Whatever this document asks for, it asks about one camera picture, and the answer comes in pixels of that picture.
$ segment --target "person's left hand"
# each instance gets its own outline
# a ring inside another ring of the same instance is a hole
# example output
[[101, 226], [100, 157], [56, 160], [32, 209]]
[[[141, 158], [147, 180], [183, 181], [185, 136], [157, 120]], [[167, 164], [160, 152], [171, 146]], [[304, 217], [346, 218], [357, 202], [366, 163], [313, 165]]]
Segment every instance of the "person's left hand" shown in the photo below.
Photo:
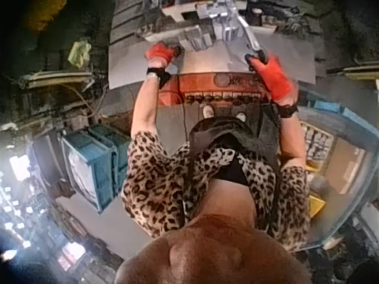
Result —
[[163, 43], [156, 43], [145, 53], [145, 56], [148, 67], [166, 68], [174, 56], [174, 49]]

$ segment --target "orange machine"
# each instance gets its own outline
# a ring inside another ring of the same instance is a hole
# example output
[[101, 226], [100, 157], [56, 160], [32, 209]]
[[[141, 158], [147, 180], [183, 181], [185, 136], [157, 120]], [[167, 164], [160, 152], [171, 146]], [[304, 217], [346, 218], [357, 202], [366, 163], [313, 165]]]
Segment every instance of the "orange machine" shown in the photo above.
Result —
[[174, 75], [159, 92], [159, 105], [183, 102], [247, 103], [268, 95], [265, 85], [255, 73], [199, 73]]

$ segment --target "red glove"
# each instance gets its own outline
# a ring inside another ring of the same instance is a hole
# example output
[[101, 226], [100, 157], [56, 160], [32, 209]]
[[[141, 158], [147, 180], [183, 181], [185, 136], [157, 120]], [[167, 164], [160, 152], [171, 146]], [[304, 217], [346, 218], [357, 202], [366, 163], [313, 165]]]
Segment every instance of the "red glove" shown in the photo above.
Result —
[[165, 68], [174, 56], [174, 49], [166, 47], [163, 43], [156, 43], [144, 55], [149, 61], [149, 67]]
[[283, 73], [279, 58], [276, 55], [270, 53], [267, 64], [263, 64], [253, 56], [248, 56], [246, 60], [262, 77], [274, 101], [279, 101], [293, 93], [294, 87], [289, 78]]

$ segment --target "metal tool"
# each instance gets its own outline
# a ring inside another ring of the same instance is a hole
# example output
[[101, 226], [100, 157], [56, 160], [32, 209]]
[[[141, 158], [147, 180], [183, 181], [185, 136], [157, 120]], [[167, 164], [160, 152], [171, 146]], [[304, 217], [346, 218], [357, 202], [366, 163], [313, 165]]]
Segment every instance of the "metal tool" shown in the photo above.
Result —
[[250, 48], [255, 53], [253, 54], [254, 57], [257, 57], [259, 61], [261, 61], [263, 64], [268, 63], [268, 54], [265, 49], [261, 47], [261, 45], [256, 40], [256, 37], [249, 27], [249, 24], [245, 21], [245, 19], [238, 13], [236, 4], [234, 0], [226, 0], [226, 4], [229, 7], [230, 14], [232, 17], [235, 17], [242, 27], [243, 33], [248, 38], [248, 42], [250, 45]]
[[229, 26], [225, 29], [226, 31], [230, 31], [234, 28], [237, 33], [238, 26], [240, 26], [243, 34], [248, 39], [248, 44], [250, 45], [251, 50], [253, 51], [252, 56], [258, 58], [263, 64], [268, 63], [268, 54], [266, 50], [261, 47], [249, 24], [238, 13], [235, 0], [216, 0], [213, 4], [203, 4], [199, 8], [201, 8], [201, 15], [204, 17], [209, 17], [211, 19], [219, 18], [223, 19], [224, 22], [228, 22]]
[[250, 45], [250, 48], [254, 51], [255, 54], [253, 54], [254, 57], [257, 57], [260, 62], [263, 64], [268, 63], [268, 54], [265, 49], [261, 47], [261, 45], [256, 40], [256, 37], [253, 33], [253, 31], [249, 28], [249, 25], [245, 21], [244, 18], [242, 18], [240, 15], [237, 16], [237, 20], [239, 24], [242, 27], [242, 30], [245, 34], [245, 36], [248, 38], [248, 42]]

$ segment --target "blue crate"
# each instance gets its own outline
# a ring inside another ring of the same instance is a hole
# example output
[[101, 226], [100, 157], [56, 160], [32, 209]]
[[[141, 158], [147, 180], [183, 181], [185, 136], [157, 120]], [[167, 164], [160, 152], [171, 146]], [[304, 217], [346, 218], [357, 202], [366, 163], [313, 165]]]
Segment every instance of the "blue crate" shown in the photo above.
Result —
[[[115, 155], [115, 149], [100, 143], [84, 131], [64, 136], [61, 143], [71, 185], [97, 209], [98, 213], [101, 213], [114, 199], [112, 157]], [[89, 167], [86, 177], [78, 177], [72, 171], [70, 153], [77, 155]], [[94, 191], [91, 187], [84, 186], [82, 188], [85, 189], [82, 190], [77, 180], [81, 182], [91, 175]]]
[[102, 144], [105, 144], [108, 147], [115, 147], [117, 149], [116, 156], [113, 156], [113, 177], [116, 182], [116, 190], [114, 194], [118, 195], [126, 178], [126, 169], [128, 166], [127, 151], [130, 143], [130, 137], [119, 133], [111, 127], [101, 124], [90, 126], [88, 128], [88, 132]]

